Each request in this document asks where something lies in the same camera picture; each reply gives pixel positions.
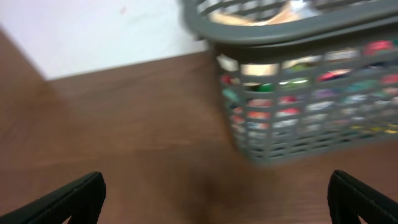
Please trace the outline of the colourful tissue multipack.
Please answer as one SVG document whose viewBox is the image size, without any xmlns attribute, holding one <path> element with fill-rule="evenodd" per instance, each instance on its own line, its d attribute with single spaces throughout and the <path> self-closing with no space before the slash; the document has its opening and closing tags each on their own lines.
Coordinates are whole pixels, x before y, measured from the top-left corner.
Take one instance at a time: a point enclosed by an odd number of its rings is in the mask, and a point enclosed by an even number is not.
<svg viewBox="0 0 398 224">
<path fill-rule="evenodd" d="M 238 95 L 238 79 L 224 74 L 220 78 L 225 86 L 232 127 L 243 133 L 247 129 L 293 128 L 298 123 L 306 130 L 318 129 L 319 125 L 339 126 L 370 119 L 370 112 L 379 111 L 389 116 L 388 105 L 397 106 L 397 75 L 388 74 L 380 80 L 363 80 L 344 88 L 326 88 L 312 91 L 306 97 L 308 80 L 294 78 L 282 82 L 288 90 L 277 99 L 248 98 Z"/>
</svg>

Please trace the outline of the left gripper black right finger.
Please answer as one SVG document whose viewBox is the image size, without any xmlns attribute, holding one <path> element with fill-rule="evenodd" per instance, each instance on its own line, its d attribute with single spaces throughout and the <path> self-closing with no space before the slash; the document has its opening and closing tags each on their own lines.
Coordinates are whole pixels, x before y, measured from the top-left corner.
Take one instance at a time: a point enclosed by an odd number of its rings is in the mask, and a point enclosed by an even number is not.
<svg viewBox="0 0 398 224">
<path fill-rule="evenodd" d="M 332 224 L 397 224 L 397 202 L 343 170 L 334 170 L 328 184 Z"/>
</svg>

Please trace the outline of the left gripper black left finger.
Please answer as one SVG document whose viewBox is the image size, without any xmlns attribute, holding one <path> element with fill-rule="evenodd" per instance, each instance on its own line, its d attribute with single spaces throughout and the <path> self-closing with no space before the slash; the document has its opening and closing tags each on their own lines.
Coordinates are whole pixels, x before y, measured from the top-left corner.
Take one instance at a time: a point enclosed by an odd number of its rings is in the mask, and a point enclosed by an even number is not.
<svg viewBox="0 0 398 224">
<path fill-rule="evenodd" d="M 90 172 L 53 192 L 1 216 L 1 224 L 97 224 L 106 184 L 100 172 Z"/>
</svg>

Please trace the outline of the beige paper pouch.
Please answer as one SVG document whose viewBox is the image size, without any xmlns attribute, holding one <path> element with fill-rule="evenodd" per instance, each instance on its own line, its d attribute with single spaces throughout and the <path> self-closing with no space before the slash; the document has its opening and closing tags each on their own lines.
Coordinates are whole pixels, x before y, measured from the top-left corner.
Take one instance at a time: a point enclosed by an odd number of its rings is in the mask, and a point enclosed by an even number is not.
<svg viewBox="0 0 398 224">
<path fill-rule="evenodd" d="M 281 7 L 266 9 L 260 12 L 212 12 L 209 20 L 217 24 L 228 26 L 267 26 L 283 24 L 293 21 L 319 16 L 321 12 L 311 1 L 288 0 L 282 1 Z"/>
</svg>

